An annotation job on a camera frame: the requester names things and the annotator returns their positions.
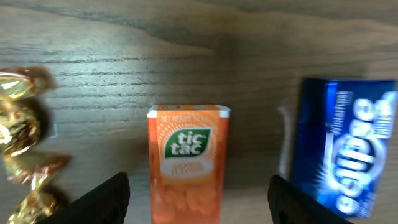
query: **packaging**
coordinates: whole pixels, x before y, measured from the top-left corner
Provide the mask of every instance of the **packaging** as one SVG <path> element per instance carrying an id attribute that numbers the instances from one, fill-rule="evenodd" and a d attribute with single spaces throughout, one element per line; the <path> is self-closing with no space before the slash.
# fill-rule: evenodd
<path id="1" fill-rule="evenodd" d="M 153 224 L 217 224 L 230 109 L 155 105 L 148 112 Z"/>
<path id="2" fill-rule="evenodd" d="M 393 80 L 306 79 L 291 183 L 341 217 L 369 217 L 395 107 Z"/>

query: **candy wrapper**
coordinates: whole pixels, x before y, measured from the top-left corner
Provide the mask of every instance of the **candy wrapper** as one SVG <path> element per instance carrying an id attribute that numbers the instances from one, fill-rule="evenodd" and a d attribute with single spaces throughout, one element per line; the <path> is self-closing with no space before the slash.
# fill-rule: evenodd
<path id="1" fill-rule="evenodd" d="M 8 180 L 32 189 L 15 208 L 8 224 L 35 224 L 64 208 L 45 187 L 70 157 L 29 150 L 40 139 L 40 120 L 21 101 L 53 87 L 48 74 L 44 67 L 0 69 L 0 151 Z"/>

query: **wooden surface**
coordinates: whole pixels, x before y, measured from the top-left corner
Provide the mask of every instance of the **wooden surface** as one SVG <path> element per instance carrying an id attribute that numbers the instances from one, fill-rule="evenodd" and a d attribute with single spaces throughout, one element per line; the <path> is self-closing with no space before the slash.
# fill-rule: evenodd
<path id="1" fill-rule="evenodd" d="M 265 224 L 301 77 L 398 78 L 397 10 L 394 0 L 1 0 L 0 67 L 53 71 L 58 88 L 44 98 L 58 136 L 35 150 L 73 155 L 56 181 L 71 199 L 128 172 L 126 223 L 150 223 L 149 106 L 230 106 L 221 220 Z M 395 133 L 373 217 L 355 223 L 398 220 Z M 29 189 L 3 170 L 0 182 L 4 223 Z"/>

